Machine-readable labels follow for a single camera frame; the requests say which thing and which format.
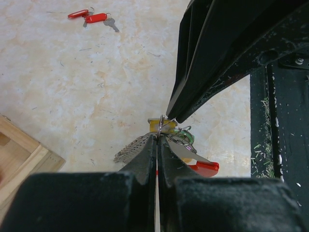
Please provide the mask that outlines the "red handled metal key organizer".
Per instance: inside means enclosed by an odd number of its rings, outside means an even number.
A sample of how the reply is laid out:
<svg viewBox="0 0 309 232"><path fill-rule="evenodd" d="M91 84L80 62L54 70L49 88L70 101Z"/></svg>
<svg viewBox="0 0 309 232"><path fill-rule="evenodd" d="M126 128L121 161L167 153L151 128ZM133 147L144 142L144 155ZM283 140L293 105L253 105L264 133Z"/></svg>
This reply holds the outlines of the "red handled metal key organizer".
<svg viewBox="0 0 309 232"><path fill-rule="evenodd" d="M182 159L191 169L196 171L203 177L213 177L219 172L219 163L211 162L206 158L197 154L196 149L192 145L183 146L173 142L170 139L171 130L166 133L161 133L167 138L167 142L172 152L174 152L179 158ZM120 150L114 156L114 163L128 164L134 157L136 157L142 149L145 147L148 138L156 135L156 132L149 132L143 136L139 136L133 142L126 145L125 148Z"/></svg>

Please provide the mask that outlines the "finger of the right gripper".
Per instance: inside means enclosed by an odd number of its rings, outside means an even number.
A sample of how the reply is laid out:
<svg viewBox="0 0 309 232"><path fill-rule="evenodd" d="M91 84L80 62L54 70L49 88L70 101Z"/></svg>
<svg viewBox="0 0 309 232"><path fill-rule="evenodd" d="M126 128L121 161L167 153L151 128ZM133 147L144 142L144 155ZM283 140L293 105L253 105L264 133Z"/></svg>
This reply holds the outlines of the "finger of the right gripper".
<svg viewBox="0 0 309 232"><path fill-rule="evenodd" d="M254 70L309 44L306 0L217 0L214 64L204 75L184 122L205 102Z"/></svg>
<svg viewBox="0 0 309 232"><path fill-rule="evenodd" d="M211 70L215 55L216 0L193 0L180 23L176 80L166 115L180 118L201 89L204 75Z"/></svg>

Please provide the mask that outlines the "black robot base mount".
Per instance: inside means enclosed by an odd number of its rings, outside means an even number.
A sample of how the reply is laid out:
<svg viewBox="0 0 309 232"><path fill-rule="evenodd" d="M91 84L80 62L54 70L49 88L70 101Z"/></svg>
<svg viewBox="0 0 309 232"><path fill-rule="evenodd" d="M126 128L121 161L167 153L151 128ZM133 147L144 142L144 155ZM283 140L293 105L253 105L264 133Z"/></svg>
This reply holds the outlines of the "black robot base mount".
<svg viewBox="0 0 309 232"><path fill-rule="evenodd" d="M309 50L250 76L251 176L278 178L309 207Z"/></svg>

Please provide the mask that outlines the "red tagged key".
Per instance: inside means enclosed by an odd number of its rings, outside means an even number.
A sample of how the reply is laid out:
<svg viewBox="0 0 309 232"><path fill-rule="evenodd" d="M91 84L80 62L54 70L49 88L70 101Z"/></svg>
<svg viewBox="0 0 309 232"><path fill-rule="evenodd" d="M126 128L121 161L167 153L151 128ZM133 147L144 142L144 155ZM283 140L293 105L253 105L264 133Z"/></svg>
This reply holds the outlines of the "red tagged key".
<svg viewBox="0 0 309 232"><path fill-rule="evenodd" d="M71 13L71 14L68 15L68 18L69 19L77 18L77 17L84 17L85 18L87 16L92 15L94 12L95 12L95 9L93 7L90 7L90 8L87 8L87 9L83 9L83 10Z"/></svg>
<svg viewBox="0 0 309 232"><path fill-rule="evenodd" d="M104 25L111 27L115 32L120 32L110 13L93 14L85 17L83 27L86 28L88 24L97 22L103 22Z"/></svg>

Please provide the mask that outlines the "yellow tagged key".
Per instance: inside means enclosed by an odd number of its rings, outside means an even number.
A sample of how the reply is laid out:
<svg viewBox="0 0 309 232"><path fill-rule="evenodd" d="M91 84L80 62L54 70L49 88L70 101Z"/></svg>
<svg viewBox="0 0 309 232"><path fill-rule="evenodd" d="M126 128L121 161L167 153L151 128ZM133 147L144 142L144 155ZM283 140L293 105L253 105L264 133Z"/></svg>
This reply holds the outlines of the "yellow tagged key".
<svg viewBox="0 0 309 232"><path fill-rule="evenodd" d="M158 132L159 124L160 124L160 118L149 118L149 131L150 132ZM175 120L169 120L164 117L163 123L162 123L162 131L161 132L168 132L172 128L175 128L178 126L178 123Z"/></svg>

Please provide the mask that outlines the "red tagged key near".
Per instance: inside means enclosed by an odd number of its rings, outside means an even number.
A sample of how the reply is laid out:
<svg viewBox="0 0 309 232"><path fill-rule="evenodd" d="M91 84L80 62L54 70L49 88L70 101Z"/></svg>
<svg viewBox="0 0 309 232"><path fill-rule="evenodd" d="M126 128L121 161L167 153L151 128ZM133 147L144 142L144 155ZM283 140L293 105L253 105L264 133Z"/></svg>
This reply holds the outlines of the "red tagged key near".
<svg viewBox="0 0 309 232"><path fill-rule="evenodd" d="M115 32L120 32L110 13L93 14L85 17L83 27L86 28L88 24L97 22L103 22L104 25L111 27Z"/></svg>

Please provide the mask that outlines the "wooden clothes rack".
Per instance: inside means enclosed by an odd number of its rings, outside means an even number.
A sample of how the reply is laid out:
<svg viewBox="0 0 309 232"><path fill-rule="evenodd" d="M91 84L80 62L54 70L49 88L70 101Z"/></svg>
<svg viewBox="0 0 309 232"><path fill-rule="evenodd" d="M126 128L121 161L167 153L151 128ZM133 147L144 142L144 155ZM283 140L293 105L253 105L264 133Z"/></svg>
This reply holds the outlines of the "wooden clothes rack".
<svg viewBox="0 0 309 232"><path fill-rule="evenodd" d="M0 117L0 217L20 184L36 172L56 172L65 160L48 150L4 116Z"/></svg>

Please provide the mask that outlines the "red tagged key far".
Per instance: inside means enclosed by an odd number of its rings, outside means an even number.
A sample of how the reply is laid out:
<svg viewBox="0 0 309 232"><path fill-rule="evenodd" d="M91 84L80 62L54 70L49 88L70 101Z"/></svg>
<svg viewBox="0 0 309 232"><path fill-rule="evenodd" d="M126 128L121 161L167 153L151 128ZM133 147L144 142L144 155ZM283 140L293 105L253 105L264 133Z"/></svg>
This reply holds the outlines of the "red tagged key far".
<svg viewBox="0 0 309 232"><path fill-rule="evenodd" d="M71 14L68 15L68 18L69 19L77 18L77 17L84 17L85 18L87 16L92 15L94 12L95 12L95 9L93 7L90 7L90 8L87 8L87 9L83 9L83 10L71 13Z"/></svg>

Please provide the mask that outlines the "green tagged key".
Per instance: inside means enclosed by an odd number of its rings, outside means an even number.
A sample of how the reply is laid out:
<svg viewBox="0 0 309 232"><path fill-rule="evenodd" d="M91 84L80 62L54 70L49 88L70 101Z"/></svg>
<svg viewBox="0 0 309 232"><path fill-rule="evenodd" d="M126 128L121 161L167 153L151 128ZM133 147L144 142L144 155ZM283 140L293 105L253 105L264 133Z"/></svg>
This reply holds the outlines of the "green tagged key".
<svg viewBox="0 0 309 232"><path fill-rule="evenodd" d="M195 141L195 137L190 133L191 128L191 126L186 126L184 128L174 127L171 131L170 139L179 145L192 145Z"/></svg>

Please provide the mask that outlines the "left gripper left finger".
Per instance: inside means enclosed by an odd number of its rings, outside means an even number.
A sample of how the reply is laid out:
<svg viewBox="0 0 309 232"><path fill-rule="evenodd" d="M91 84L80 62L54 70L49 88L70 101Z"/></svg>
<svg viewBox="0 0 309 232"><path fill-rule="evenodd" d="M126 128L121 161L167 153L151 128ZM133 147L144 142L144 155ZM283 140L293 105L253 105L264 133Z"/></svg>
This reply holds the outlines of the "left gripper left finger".
<svg viewBox="0 0 309 232"><path fill-rule="evenodd" d="M156 141L117 172L38 173L19 187L3 232L152 232Z"/></svg>

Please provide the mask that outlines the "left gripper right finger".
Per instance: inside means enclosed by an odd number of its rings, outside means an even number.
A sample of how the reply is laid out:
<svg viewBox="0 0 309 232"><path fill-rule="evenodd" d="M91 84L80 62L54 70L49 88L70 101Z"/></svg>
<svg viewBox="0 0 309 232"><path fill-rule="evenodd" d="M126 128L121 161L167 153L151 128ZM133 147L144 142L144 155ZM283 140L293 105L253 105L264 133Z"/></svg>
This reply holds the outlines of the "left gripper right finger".
<svg viewBox="0 0 309 232"><path fill-rule="evenodd" d="M157 145L163 232L304 232L286 184L269 178L205 178L188 167L165 137Z"/></svg>

